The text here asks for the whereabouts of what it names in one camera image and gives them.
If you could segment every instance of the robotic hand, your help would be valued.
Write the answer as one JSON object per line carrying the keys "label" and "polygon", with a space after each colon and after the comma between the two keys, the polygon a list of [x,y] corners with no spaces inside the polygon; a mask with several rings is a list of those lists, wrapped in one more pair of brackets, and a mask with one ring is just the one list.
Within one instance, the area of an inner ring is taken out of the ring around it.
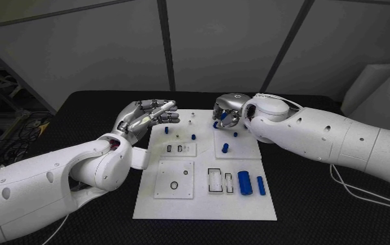
{"label": "robotic hand", "polygon": [[[130,167],[146,169],[148,150],[133,148],[148,128],[180,123],[175,101],[132,102],[113,132],[97,140],[26,159],[0,169],[0,243],[19,238],[119,188]],[[90,187],[71,191],[68,176]]]}
{"label": "robotic hand", "polygon": [[217,127],[233,127],[245,118],[255,138],[276,143],[298,155],[354,168],[390,182],[390,131],[323,110],[291,109],[275,95],[253,98],[237,93],[217,99]]}

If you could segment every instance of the wall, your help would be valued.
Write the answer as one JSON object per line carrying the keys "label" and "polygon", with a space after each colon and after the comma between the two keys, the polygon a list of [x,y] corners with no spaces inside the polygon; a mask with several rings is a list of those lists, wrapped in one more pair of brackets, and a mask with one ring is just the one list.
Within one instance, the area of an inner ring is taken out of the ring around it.
{"label": "wall", "polygon": [[0,58],[58,109],[77,90],[327,95],[390,61],[390,0],[0,0]]}

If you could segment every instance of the white cable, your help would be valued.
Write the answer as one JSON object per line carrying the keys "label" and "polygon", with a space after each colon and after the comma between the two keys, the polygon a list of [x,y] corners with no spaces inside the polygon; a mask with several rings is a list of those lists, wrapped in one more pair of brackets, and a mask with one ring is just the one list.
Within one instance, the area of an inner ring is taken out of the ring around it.
{"label": "white cable", "polygon": [[57,232],[60,231],[60,229],[61,229],[61,227],[63,227],[63,225],[64,225],[64,223],[65,223],[65,221],[67,221],[68,216],[70,216],[70,215],[67,215],[65,220],[64,220],[61,226],[58,227],[58,229],[55,230],[55,233],[51,235],[50,239],[45,241],[45,243],[44,243],[42,245],[47,245],[48,242],[51,241],[52,237],[55,236]]}
{"label": "white cable", "polygon": [[[338,181],[338,180],[336,179],[336,177],[334,177],[334,174],[333,174],[333,168],[334,168],[334,170],[336,170],[336,173],[337,173],[337,175],[338,175],[341,181]],[[382,205],[390,207],[390,204],[386,204],[386,203],[382,203],[382,202],[379,202],[379,201],[375,201],[375,200],[369,199],[369,198],[360,197],[359,195],[356,195],[356,194],[350,191],[349,187],[353,188],[353,189],[356,189],[356,190],[360,190],[360,191],[364,192],[364,193],[369,193],[370,195],[373,195],[373,196],[382,198],[382,199],[386,200],[386,201],[390,201],[389,198],[386,198],[386,197],[383,197],[383,196],[380,196],[380,195],[372,193],[370,191],[366,191],[366,190],[363,190],[363,189],[360,189],[360,188],[357,188],[357,187],[349,185],[349,184],[344,182],[344,180],[343,180],[343,177],[341,177],[341,175],[340,175],[340,172],[338,172],[338,170],[337,170],[334,164],[330,165],[330,172],[331,172],[331,177],[333,177],[334,181],[336,181],[337,183],[340,183],[340,184],[344,186],[347,192],[349,192],[354,197],[360,198],[360,199],[364,200],[364,201],[369,201],[369,202],[373,202],[373,203],[376,203],[376,204],[382,204]]]}
{"label": "white cable", "polygon": [[295,102],[291,101],[291,100],[286,100],[284,97],[279,97],[279,96],[272,95],[272,94],[263,94],[263,93],[259,93],[259,95],[266,96],[266,97],[273,97],[275,99],[285,100],[285,101],[291,102],[299,109],[304,108],[298,103],[295,103]]}

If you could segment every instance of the table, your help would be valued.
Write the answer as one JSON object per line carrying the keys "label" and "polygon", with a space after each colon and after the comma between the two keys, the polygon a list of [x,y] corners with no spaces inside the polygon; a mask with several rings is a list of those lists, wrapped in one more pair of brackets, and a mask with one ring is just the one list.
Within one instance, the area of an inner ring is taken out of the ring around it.
{"label": "table", "polygon": [[[177,100],[182,109],[213,109],[223,93],[81,91],[63,105],[31,155],[97,139],[112,131],[126,105],[143,99]],[[302,106],[343,114],[324,96],[285,95]],[[136,144],[148,148],[149,134]],[[120,189],[70,215],[51,244],[390,244],[390,208],[359,200],[330,177],[330,166],[259,143],[278,221],[133,220],[142,171],[132,169]],[[346,182],[383,196],[390,184],[346,167]],[[63,219],[8,244],[42,244]]]}

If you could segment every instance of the blue block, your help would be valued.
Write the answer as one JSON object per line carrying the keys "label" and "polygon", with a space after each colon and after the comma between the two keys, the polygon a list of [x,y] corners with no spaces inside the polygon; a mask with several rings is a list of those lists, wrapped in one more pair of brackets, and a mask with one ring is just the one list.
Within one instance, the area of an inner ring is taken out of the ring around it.
{"label": "blue block", "polygon": [[239,172],[239,183],[240,183],[242,195],[250,195],[253,191],[252,191],[252,184],[250,184],[250,173],[247,171]]}
{"label": "blue block", "polygon": [[260,195],[266,195],[266,188],[265,188],[263,178],[260,176],[258,177],[258,183],[259,183]]}
{"label": "blue block", "polygon": [[223,152],[224,152],[224,153],[229,152],[229,148],[230,148],[230,145],[226,143],[226,144],[224,144],[224,147],[223,147]]}

